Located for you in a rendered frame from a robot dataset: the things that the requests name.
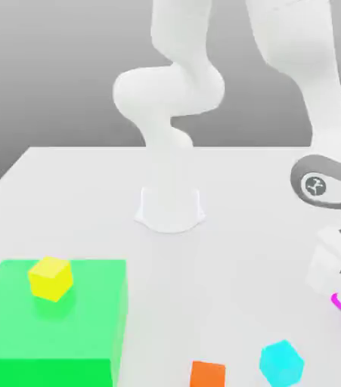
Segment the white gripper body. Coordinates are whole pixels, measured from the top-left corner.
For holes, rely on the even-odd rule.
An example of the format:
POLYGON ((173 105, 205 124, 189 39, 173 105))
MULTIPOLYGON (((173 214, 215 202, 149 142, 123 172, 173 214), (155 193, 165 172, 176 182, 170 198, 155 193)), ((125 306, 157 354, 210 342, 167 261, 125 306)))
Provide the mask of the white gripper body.
POLYGON ((341 255, 318 245, 310 262, 305 282, 325 296, 337 294, 341 298, 341 255))

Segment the small cyan cube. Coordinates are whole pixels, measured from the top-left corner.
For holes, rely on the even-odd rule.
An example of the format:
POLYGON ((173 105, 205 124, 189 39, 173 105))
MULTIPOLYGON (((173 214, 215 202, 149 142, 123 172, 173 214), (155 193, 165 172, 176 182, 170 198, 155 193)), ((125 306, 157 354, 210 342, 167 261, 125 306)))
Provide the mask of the small cyan cube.
POLYGON ((304 360, 287 340, 281 340, 262 349, 259 369, 271 387, 290 387, 301 380, 304 360))

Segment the small orange cube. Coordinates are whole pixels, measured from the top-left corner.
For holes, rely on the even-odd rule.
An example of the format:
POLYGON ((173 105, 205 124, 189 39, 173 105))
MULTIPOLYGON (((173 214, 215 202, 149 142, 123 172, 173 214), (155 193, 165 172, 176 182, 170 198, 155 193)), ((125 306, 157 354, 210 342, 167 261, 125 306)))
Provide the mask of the small orange cube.
POLYGON ((225 365, 193 361, 190 387, 225 387, 225 365))

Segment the small yellow cube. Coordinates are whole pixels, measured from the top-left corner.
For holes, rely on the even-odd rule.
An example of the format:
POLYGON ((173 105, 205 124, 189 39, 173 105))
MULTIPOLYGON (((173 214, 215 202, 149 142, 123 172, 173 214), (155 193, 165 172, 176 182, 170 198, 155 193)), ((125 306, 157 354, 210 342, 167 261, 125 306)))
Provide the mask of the small yellow cube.
POLYGON ((33 296, 58 302, 72 287, 73 275, 68 260, 44 257, 28 270, 33 296))

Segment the large green box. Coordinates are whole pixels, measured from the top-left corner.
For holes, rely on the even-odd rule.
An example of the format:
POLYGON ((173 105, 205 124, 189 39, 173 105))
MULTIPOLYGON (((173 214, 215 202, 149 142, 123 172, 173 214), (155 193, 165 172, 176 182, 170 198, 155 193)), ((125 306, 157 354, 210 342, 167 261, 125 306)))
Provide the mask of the large green box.
POLYGON ((72 288, 36 298, 33 260, 0 264, 0 387, 117 387, 128 313, 123 260, 74 260, 72 288))

